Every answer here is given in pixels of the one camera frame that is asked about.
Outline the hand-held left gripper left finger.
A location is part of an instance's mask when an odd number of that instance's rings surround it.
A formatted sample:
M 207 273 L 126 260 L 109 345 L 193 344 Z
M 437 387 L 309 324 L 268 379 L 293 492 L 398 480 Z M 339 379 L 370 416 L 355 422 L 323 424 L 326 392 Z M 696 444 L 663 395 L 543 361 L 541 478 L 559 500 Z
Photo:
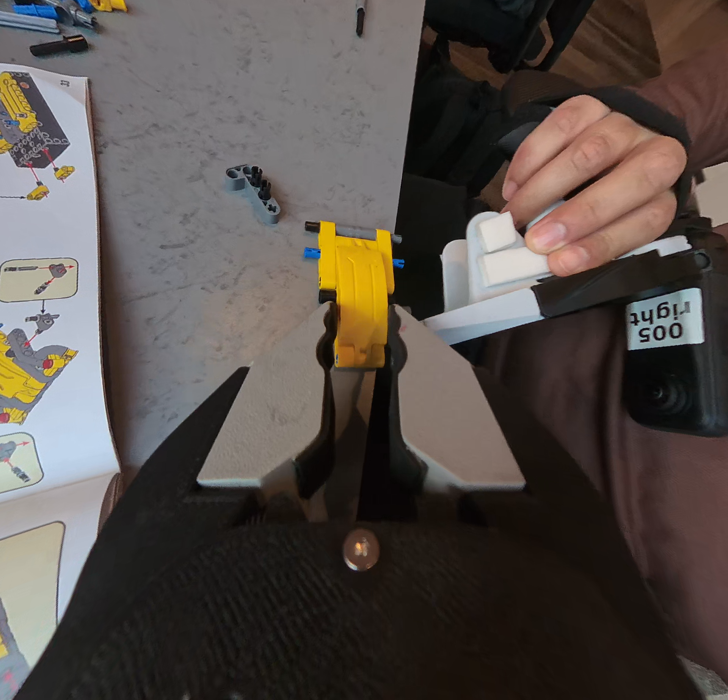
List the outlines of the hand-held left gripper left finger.
M 315 493 L 326 483 L 335 461 L 336 313 L 322 304 L 250 365 L 198 474 L 201 486 Z

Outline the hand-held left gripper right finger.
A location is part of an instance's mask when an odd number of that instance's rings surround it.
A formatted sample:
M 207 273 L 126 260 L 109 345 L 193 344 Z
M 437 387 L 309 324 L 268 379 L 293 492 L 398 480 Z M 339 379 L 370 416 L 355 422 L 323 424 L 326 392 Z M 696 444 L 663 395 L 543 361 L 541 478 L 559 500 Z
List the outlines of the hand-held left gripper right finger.
M 525 478 L 471 364 L 389 307 L 392 473 L 416 495 L 520 491 Z

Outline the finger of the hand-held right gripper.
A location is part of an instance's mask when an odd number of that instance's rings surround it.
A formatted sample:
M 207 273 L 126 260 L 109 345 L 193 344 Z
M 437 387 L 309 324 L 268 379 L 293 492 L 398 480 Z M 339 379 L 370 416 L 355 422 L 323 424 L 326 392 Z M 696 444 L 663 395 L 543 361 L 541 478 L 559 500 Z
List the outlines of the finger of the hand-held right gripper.
M 486 337 L 544 320 L 536 295 L 519 289 L 424 319 L 424 326 L 448 345 Z

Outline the yellow brick assembly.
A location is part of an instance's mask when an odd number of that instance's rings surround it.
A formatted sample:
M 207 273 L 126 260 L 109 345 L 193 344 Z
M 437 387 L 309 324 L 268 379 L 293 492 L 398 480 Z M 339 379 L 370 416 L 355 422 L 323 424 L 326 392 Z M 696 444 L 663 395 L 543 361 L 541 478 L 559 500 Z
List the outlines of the yellow brick assembly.
M 334 365 L 383 367 L 395 270 L 405 264 L 393 257 L 392 247 L 402 237 L 331 221 L 306 221 L 304 229 L 317 235 L 317 247 L 305 248 L 304 257 L 318 261 L 319 303 L 336 305 Z

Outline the person's right forearm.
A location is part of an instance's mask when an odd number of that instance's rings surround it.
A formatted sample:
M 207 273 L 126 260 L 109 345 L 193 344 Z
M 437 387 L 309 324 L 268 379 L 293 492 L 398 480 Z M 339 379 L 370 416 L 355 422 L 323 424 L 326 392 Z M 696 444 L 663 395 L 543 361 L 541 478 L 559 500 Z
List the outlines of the person's right forearm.
M 727 161 L 727 41 L 673 64 L 659 76 L 628 86 L 683 122 L 691 146 L 689 170 Z

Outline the person's right hand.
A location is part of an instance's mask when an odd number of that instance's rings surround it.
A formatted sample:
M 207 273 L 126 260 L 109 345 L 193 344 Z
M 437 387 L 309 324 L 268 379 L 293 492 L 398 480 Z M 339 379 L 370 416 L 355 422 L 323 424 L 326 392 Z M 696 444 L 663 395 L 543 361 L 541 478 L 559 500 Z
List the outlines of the person's right hand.
M 553 275 L 597 268 L 656 240 L 676 215 L 673 190 L 687 151 L 587 95 L 556 107 L 517 149 L 502 187 L 504 212 Z

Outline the grey angled brick with pins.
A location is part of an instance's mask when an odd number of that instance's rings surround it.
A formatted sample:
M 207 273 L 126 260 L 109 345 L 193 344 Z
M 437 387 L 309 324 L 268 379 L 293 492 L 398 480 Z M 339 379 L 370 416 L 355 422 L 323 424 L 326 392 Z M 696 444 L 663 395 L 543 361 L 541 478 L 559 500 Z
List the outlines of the grey angled brick with pins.
M 278 224 L 281 208 L 272 196 L 271 183 L 264 177 L 261 167 L 239 165 L 227 168 L 224 182 L 226 191 L 243 197 L 263 224 Z

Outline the open instruction booklet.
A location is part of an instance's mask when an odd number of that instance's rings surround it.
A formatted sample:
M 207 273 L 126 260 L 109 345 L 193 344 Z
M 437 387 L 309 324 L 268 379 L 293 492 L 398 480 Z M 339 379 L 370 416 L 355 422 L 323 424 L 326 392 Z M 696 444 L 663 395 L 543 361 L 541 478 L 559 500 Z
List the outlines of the open instruction booklet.
M 85 77 L 1 66 L 1 697 L 66 611 L 120 478 Z

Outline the black axle brick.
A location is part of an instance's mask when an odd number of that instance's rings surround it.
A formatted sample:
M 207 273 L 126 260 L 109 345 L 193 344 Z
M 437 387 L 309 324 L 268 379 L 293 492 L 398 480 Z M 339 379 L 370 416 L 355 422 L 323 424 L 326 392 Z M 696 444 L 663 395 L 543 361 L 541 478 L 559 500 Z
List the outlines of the black axle brick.
M 59 40 L 29 46 L 31 55 L 36 58 L 52 57 L 66 53 L 77 54 L 87 50 L 89 50 L 89 43 L 83 35 L 71 35 L 62 37 Z

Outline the pile of small bricks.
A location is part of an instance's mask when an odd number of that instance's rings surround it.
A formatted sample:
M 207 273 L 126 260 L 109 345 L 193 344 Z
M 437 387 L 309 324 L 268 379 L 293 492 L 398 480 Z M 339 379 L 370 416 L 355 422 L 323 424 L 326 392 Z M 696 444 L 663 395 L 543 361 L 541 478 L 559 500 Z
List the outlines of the pile of small bricks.
M 95 31 L 98 13 L 128 11 L 126 0 L 2 0 L 2 26 L 50 34 L 61 26 Z

